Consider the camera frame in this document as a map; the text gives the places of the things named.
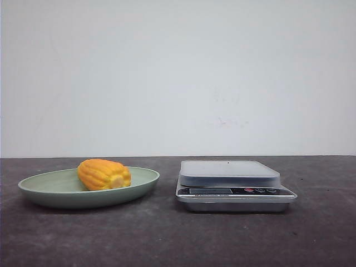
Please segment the yellow toy corn cob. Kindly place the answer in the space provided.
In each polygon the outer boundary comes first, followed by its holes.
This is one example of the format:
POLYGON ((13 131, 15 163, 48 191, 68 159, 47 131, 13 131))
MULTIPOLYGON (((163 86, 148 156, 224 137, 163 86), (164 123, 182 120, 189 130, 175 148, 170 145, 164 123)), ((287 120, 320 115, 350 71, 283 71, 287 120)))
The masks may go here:
POLYGON ((131 185, 131 173, 122 163, 88 159, 77 168, 77 176, 85 187, 91 191, 109 190, 131 185))

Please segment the silver digital kitchen scale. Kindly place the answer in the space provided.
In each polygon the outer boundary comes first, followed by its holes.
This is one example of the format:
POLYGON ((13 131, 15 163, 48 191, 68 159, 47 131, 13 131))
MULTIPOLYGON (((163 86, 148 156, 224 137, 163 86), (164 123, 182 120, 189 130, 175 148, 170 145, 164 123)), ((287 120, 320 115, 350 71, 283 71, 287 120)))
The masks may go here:
POLYGON ((182 161, 176 198, 197 212, 283 212, 298 196, 258 161, 182 161))

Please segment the pale green oval plate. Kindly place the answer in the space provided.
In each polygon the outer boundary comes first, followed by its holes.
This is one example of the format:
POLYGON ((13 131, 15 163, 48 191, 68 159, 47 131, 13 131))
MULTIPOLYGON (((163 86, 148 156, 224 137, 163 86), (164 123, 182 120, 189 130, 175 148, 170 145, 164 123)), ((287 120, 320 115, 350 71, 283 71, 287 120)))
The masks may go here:
POLYGON ((109 190, 90 191, 79 180, 76 169, 38 174, 18 183, 29 201, 59 209, 93 209, 136 200, 156 186, 160 174, 152 169, 129 167, 131 185, 109 190))

